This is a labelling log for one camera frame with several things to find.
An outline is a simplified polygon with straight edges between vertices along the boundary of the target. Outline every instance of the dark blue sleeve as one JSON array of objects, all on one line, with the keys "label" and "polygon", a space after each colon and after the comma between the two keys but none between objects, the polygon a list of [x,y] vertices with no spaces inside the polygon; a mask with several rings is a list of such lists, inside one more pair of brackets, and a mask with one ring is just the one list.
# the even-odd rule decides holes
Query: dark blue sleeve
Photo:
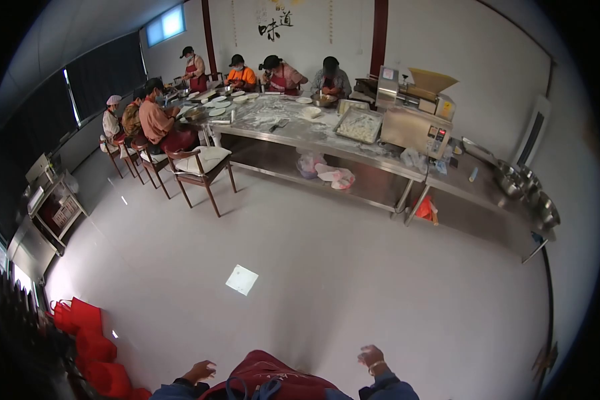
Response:
[{"label": "dark blue sleeve", "polygon": [[162,385],[160,389],[153,392],[149,400],[195,400],[197,393],[192,387],[180,383]]},{"label": "dark blue sleeve", "polygon": [[[371,388],[382,384],[387,379],[395,378],[395,374],[387,371],[382,375],[376,376],[376,382],[371,385]],[[386,388],[374,393],[369,400],[420,400],[416,392],[407,382],[392,383]]]}]

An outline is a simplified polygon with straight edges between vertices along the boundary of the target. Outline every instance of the wall decoration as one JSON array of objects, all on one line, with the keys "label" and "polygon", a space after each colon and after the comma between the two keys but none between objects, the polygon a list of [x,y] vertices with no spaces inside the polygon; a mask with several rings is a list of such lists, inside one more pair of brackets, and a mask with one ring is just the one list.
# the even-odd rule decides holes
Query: wall decoration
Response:
[{"label": "wall decoration", "polygon": [[279,16],[279,21],[276,21],[275,18],[271,19],[271,22],[266,24],[266,25],[258,25],[258,32],[260,34],[260,36],[264,36],[264,34],[267,34],[267,39],[275,42],[276,39],[280,39],[280,34],[278,32],[276,32],[277,28],[280,27],[292,27],[293,24],[291,23],[291,10],[289,11],[281,11],[281,14]]},{"label": "wall decoration", "polygon": [[235,9],[233,7],[233,0],[231,0],[231,22],[233,24],[233,44],[238,47],[238,35],[235,33]]},{"label": "wall decoration", "polygon": [[333,44],[333,0],[329,0],[329,44]]}]

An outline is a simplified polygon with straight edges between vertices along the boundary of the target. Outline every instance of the gray floor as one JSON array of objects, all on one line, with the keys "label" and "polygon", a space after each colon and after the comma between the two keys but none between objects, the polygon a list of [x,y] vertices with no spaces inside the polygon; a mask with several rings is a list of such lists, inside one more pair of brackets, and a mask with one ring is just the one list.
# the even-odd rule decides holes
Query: gray floor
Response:
[{"label": "gray floor", "polygon": [[[51,268],[49,300],[105,310],[105,335],[135,387],[155,390],[198,361],[218,383],[252,349],[328,379],[357,398],[371,384],[356,363],[374,343],[421,399],[523,399],[547,324],[540,258],[348,198],[234,168],[189,209],[113,170],[97,151],[75,172],[90,216]],[[259,275],[248,296],[233,268]]]}]

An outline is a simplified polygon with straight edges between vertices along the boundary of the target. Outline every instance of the wrist bracelet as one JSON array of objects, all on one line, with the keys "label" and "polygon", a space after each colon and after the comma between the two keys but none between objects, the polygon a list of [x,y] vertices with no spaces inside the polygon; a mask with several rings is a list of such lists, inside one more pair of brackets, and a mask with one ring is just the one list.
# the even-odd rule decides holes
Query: wrist bracelet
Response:
[{"label": "wrist bracelet", "polygon": [[372,370],[373,370],[373,368],[377,367],[380,364],[385,364],[386,365],[386,363],[385,363],[384,360],[376,361],[375,363],[369,365],[369,375],[376,376],[376,375],[374,375],[374,372]]}]

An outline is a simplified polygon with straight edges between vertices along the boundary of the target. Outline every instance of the pink shirt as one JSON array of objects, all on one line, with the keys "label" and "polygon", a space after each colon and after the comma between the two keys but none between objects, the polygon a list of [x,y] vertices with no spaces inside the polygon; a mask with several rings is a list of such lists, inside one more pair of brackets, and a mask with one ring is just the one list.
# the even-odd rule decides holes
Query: pink shirt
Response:
[{"label": "pink shirt", "polygon": [[168,117],[160,106],[148,97],[140,105],[138,115],[144,135],[154,145],[167,136],[173,127],[174,119]]},{"label": "pink shirt", "polygon": [[[291,67],[289,64],[282,63],[282,65],[284,67],[284,77],[287,81],[287,86],[285,88],[295,89],[296,87],[298,87],[298,83],[300,83],[300,81],[304,79],[304,76],[300,72],[296,71],[296,69]],[[275,73],[273,75],[277,77],[282,77],[282,75]]]}]

